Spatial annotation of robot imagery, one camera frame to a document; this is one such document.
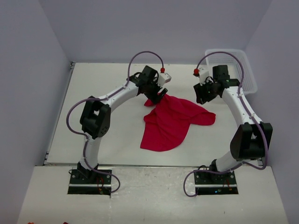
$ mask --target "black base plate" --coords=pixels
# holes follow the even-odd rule
[[[198,172],[194,173],[194,182],[196,185],[195,190],[198,195],[239,194],[234,172],[222,175]]]
[[[112,170],[100,170],[105,173],[112,173]],[[77,169],[70,170],[69,195],[111,195],[111,186],[102,187],[103,184],[111,184],[111,175],[97,174],[94,181],[86,179]]]

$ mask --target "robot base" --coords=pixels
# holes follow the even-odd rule
[[[111,176],[95,173],[88,170],[91,175],[87,178],[82,174],[82,170],[70,170],[71,178],[68,194],[71,195],[111,195]],[[112,173],[110,169],[101,170]]]

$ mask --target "metal edge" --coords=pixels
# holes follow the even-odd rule
[[[73,71],[75,69],[75,65],[76,65],[76,62],[70,62],[70,71],[69,71],[69,74],[68,74],[69,77],[68,77],[68,80],[67,80],[67,85],[66,85],[66,88],[64,90],[63,100],[61,100],[61,102],[60,102],[59,113],[58,113],[58,115],[56,117],[55,127],[53,128],[52,134],[50,136],[50,140],[49,140],[49,144],[48,144],[48,147],[47,147],[47,151],[46,151],[46,155],[45,155],[45,158],[44,158],[43,165],[48,165],[48,163],[47,163],[48,155],[49,155],[49,152],[51,150],[52,142],[53,142],[54,135],[55,135],[55,132],[56,132],[56,128],[57,128],[57,125],[58,125],[58,121],[59,121],[59,118],[60,118],[62,107],[64,105],[65,97],[66,97],[67,91],[68,91],[69,86],[70,86],[71,77],[73,75]]]

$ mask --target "white plastic basket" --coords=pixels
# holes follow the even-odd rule
[[[254,79],[248,58],[244,51],[237,50],[237,49],[208,49],[206,50],[205,54],[210,54],[215,51],[226,51],[228,53],[233,54],[236,56],[240,62],[242,63],[242,66],[244,68],[244,81],[243,81],[243,90],[244,94],[250,94],[255,93],[257,91],[257,85],[256,80]],[[235,70],[235,74],[237,75],[237,78],[241,80],[241,68],[238,64],[238,62],[230,55],[226,54],[214,54],[210,55],[206,58],[206,64],[209,68],[209,73],[212,75],[213,67],[217,65],[223,65],[226,64],[227,66],[232,67]]]

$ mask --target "white platform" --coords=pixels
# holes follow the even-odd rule
[[[145,64],[134,64],[131,74],[142,71]],[[161,65],[149,64],[160,70]],[[195,65],[165,65],[172,76],[165,87],[168,94],[196,102],[193,86],[199,82],[194,77]],[[127,75],[128,64],[116,63],[76,63],[70,86],[64,101],[60,119],[48,156],[48,163],[78,163],[83,137],[71,133],[65,124],[68,110],[76,102],[91,95],[99,97],[120,86]],[[210,164],[229,150],[229,144],[236,131],[235,120],[221,98],[203,105],[216,113],[212,126],[191,125],[184,142],[167,152],[153,152],[140,149],[144,131],[143,117],[152,108],[143,106],[144,95],[135,97],[119,108],[111,116],[109,132],[103,137],[99,152],[100,164],[150,165],[150,166],[198,166]],[[79,119],[84,105],[79,106],[71,116],[71,126],[81,130]]]
[[[196,198],[186,197],[182,189],[192,168],[113,168],[121,188],[111,198],[68,195],[69,169],[35,167],[18,224],[288,223],[270,167],[237,169],[238,195]],[[187,190],[194,193],[193,176]]]

